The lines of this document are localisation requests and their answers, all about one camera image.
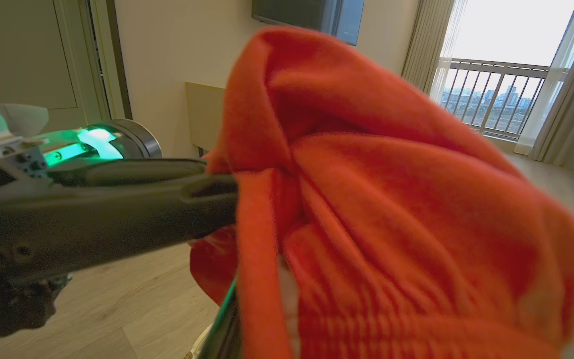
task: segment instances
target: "television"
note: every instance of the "television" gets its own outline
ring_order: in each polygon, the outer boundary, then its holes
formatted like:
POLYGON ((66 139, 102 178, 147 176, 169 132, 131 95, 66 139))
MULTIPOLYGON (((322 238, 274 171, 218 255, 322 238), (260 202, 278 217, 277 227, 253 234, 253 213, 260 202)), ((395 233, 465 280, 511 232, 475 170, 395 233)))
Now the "television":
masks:
POLYGON ((252 18, 277 25, 293 25, 358 43, 364 0, 253 0, 252 18))

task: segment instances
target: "red fabric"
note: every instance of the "red fabric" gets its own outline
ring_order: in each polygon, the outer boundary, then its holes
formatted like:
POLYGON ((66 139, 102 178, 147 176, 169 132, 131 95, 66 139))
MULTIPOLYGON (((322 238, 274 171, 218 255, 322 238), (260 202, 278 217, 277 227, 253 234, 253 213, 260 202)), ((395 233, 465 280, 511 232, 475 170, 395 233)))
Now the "red fabric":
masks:
MULTIPOLYGON (((280 27, 251 39, 209 171, 239 182, 246 358, 291 357, 278 254, 298 283, 303 358, 553 358, 574 334, 574 219, 340 41, 280 27)), ((233 240, 192 254, 217 302, 233 240)))

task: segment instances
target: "sky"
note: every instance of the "sky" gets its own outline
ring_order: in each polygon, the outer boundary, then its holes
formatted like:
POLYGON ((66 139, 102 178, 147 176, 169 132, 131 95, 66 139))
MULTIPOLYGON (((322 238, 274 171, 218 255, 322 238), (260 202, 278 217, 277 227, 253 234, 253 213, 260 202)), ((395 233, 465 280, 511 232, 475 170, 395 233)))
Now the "sky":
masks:
POLYGON ((574 0, 468 0, 453 58, 550 66, 574 0))

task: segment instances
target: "orange sweater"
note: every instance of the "orange sweater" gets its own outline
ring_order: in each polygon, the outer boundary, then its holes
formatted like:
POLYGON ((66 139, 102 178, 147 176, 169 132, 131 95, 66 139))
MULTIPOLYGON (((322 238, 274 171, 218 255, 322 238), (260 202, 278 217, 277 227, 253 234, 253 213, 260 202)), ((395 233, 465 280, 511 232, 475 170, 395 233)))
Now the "orange sweater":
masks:
POLYGON ((280 27, 251 39, 209 170, 239 182, 237 232, 198 243, 191 266, 217 302, 238 267, 246 358, 541 359, 572 340, 574 219, 336 39, 280 27))

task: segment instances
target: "wooden floor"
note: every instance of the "wooden floor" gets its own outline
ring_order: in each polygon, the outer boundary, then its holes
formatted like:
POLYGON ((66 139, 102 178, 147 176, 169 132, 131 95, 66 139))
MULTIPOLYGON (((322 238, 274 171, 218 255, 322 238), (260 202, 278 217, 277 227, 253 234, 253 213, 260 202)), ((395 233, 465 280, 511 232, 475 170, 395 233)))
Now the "wooden floor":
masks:
MULTIPOLYGON (((574 172, 510 158, 574 212, 574 172)), ((0 339, 0 359, 181 359, 217 311, 186 245, 75 273, 56 305, 46 327, 0 339)))

